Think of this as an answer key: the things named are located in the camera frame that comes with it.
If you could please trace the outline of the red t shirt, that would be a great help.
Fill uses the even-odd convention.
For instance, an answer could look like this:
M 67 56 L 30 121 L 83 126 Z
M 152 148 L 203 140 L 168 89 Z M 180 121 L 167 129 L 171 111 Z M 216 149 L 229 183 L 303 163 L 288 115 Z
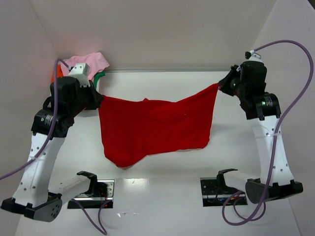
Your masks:
M 104 96 L 98 113 L 105 157 L 128 168 L 148 155 L 206 147 L 218 90 L 212 84 L 176 102 Z

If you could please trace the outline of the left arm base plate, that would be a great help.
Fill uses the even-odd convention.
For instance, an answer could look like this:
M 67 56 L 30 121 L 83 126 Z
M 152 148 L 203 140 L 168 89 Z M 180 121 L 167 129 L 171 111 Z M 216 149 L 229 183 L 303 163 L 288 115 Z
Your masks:
M 106 201 L 104 208 L 113 208 L 115 181 L 113 179 L 98 180 L 96 190 L 92 195 L 80 194 L 74 199 L 84 209 L 99 209 Z

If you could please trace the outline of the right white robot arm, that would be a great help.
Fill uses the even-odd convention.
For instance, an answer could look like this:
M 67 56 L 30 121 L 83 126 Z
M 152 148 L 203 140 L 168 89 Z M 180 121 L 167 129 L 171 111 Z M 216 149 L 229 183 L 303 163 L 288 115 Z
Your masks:
M 246 114 L 257 144 L 260 174 L 250 176 L 236 169 L 221 171 L 224 185 L 245 191 L 248 200 L 274 201 L 303 192 L 295 181 L 286 158 L 281 130 L 276 127 L 281 117 L 278 98 L 265 91 L 267 68 L 258 61 L 234 65 L 219 82 L 219 90 L 237 96 Z

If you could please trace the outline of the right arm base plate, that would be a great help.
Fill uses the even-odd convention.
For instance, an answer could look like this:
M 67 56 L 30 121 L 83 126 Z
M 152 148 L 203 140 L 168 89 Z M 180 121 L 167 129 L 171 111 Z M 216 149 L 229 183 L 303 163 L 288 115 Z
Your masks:
M 231 195 L 238 192 L 231 187 L 220 188 L 215 177 L 201 178 L 200 186 L 204 207 L 221 207 Z

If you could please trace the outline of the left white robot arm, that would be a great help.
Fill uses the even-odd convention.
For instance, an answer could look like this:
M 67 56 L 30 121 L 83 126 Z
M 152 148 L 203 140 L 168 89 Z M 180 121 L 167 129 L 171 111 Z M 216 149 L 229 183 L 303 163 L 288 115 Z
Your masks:
M 63 204 L 79 194 L 93 195 L 95 174 L 80 171 L 68 181 L 49 188 L 52 170 L 74 118 L 83 110 L 100 108 L 103 97 L 92 83 L 74 77 L 59 77 L 51 85 L 51 96 L 36 113 L 31 127 L 31 149 L 20 184 L 1 209 L 27 218 L 52 222 Z

